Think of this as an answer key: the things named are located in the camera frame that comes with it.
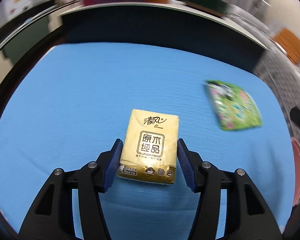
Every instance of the green package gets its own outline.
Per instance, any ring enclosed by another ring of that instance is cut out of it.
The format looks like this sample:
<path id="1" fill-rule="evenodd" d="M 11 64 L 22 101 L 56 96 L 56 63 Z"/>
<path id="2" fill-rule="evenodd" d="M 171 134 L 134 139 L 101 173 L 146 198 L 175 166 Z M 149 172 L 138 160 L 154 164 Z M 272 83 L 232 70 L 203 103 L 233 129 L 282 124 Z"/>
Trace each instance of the green package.
<path id="1" fill-rule="evenodd" d="M 241 87 L 219 80 L 207 80 L 206 83 L 222 130 L 241 130 L 262 125 L 256 103 Z"/>

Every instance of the silver screw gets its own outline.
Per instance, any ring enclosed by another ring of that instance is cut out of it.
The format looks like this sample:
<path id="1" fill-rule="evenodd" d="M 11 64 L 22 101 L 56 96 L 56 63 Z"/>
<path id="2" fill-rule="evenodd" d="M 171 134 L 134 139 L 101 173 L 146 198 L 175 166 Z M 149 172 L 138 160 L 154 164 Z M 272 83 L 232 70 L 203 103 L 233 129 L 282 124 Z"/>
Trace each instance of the silver screw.
<path id="1" fill-rule="evenodd" d="M 62 169 L 60 169 L 60 168 L 57 168 L 53 171 L 54 175 L 60 175 L 61 173 L 62 173 Z"/>
<path id="2" fill-rule="evenodd" d="M 238 170 L 237 170 L 237 173 L 238 173 L 240 176 L 243 176 L 244 174 L 246 174 L 246 172 L 245 172 L 243 169 L 238 169 Z"/>
<path id="3" fill-rule="evenodd" d="M 203 163 L 202 163 L 202 167 L 208 169 L 208 168 L 211 167 L 211 163 L 209 163 L 209 162 L 203 162 Z"/>
<path id="4" fill-rule="evenodd" d="M 96 162 L 89 162 L 88 163 L 88 167 L 91 168 L 91 169 L 95 168 L 96 166 L 97 166 Z"/>

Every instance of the orange object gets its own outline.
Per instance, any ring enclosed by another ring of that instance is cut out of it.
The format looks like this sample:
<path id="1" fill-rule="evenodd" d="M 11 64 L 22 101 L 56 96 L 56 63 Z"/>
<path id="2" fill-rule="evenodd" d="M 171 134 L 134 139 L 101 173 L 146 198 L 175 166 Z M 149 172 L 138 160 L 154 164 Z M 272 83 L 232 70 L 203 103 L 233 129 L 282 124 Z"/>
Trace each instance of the orange object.
<path id="1" fill-rule="evenodd" d="M 272 40 L 284 48 L 287 52 L 287 57 L 293 64 L 296 65 L 300 62 L 300 40 L 294 33 L 284 28 Z"/>
<path id="2" fill-rule="evenodd" d="M 291 138 L 293 156 L 294 156 L 294 165 L 296 173 L 296 183 L 294 190 L 293 206 L 295 206 L 300 198 L 300 144 L 298 140 L 294 137 Z"/>

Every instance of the pink plate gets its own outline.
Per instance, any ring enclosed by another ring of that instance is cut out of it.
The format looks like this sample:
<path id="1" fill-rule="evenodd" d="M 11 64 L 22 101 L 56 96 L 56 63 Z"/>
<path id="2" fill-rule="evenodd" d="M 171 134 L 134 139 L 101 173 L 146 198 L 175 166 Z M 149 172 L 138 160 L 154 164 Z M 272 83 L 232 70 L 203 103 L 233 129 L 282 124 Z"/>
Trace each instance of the pink plate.
<path id="1" fill-rule="evenodd" d="M 298 203 L 298 200 L 300 198 L 300 144 L 298 140 L 294 137 L 291 138 L 291 142 L 292 142 L 294 165 L 295 165 L 295 172 L 296 172 L 296 185 L 295 185 L 294 199 L 293 199 L 293 206 L 295 206 Z"/>

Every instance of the blue tablecloth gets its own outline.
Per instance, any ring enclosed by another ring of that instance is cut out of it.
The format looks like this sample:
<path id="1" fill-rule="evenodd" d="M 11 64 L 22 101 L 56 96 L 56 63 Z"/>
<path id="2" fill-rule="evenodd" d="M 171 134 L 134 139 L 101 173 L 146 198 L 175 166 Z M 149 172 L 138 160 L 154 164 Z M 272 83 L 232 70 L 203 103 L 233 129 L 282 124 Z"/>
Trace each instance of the blue tablecloth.
<path id="1" fill-rule="evenodd" d="M 241 86 L 258 105 L 263 126 L 222 131 L 206 94 L 206 79 Z M 133 108 L 180 117 L 179 138 L 219 169 L 247 171 L 279 225 L 294 195 L 288 128 L 271 90 L 256 76 L 196 54 L 124 43 L 55 47 L 24 78 L 0 120 L 0 209 L 19 231 L 33 199 L 53 169 L 79 169 L 124 140 Z M 217 236 L 223 235 L 223 192 Z M 80 228 L 74 192 L 74 222 Z M 180 166 L 174 185 L 116 178 L 101 195 L 113 240 L 184 240 L 199 195 Z"/>

